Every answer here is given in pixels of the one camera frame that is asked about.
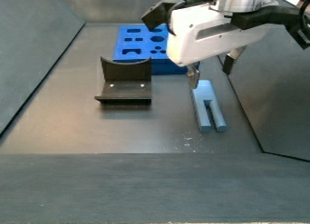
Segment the black holder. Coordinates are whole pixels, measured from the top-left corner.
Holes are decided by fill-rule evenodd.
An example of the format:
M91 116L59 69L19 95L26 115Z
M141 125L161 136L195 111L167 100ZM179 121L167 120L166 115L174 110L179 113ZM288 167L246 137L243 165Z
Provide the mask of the black holder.
M100 58L104 74L103 103L151 104L151 59L138 63L115 63Z

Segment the cable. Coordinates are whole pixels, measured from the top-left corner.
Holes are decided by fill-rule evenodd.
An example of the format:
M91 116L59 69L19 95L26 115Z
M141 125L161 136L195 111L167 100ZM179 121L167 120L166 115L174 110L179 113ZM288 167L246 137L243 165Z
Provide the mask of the cable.
M301 10L300 10L300 23L301 23L301 27L302 27L302 30L305 30L306 32L310 32L310 27L309 27L309 18L305 14L305 10L306 10L306 7L310 5L310 0L305 0L304 2L304 5L301 7Z
M167 31L170 34L175 35L174 30L170 27L170 23L171 23L171 15L173 15L173 11L186 8L186 7L191 7L194 5L201 5L205 3L213 3L215 0L183 0L182 2L177 3L169 10L169 14L166 16L166 26L167 26Z
M167 16L166 16L167 31L169 31L169 33L173 34L173 35L175 35L175 32L174 32L174 30L173 30L171 27L170 27L171 14L173 14L173 11L174 11L174 10L181 9L181 8L185 7L185 6L186 6L186 3L187 3L186 1L177 3L177 4L170 8L169 14L167 14Z

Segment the light blue block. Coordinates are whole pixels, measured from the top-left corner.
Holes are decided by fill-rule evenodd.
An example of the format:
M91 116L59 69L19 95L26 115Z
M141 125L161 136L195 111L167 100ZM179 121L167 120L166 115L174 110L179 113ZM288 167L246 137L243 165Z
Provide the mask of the light blue block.
M191 97L199 122L201 132L207 132L213 129L207 109L211 111L217 131L226 131L226 120L221 112L221 108L214 93L214 88L210 81L199 80L199 86L191 90Z

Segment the blue block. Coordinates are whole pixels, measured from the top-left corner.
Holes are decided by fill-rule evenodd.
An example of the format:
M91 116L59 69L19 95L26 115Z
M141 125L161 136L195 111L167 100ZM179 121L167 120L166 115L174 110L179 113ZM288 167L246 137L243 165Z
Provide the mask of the blue block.
M226 120L219 109L214 88L210 81L199 80L199 86L191 90L193 102L197 111L201 132L211 130L211 122L207 109L211 111L215 128L219 132L226 131Z
M167 37L165 25L151 31L143 24L120 26L112 60L133 63L151 58L154 75L185 74L187 67L178 67L166 54Z

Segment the black bracket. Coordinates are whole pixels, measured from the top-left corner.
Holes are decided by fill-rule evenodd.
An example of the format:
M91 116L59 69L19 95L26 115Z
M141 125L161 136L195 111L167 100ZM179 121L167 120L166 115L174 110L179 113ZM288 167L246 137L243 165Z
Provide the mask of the black bracket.
M166 16L171 7L183 0L161 0L143 14L142 21L151 30L166 22Z
M298 45L304 49L310 46L310 33L301 27L300 9L296 7L270 5L250 13L234 13L230 23L242 30L262 24L284 24Z
M106 82L95 99L114 104L151 104L151 59L138 63L100 61Z

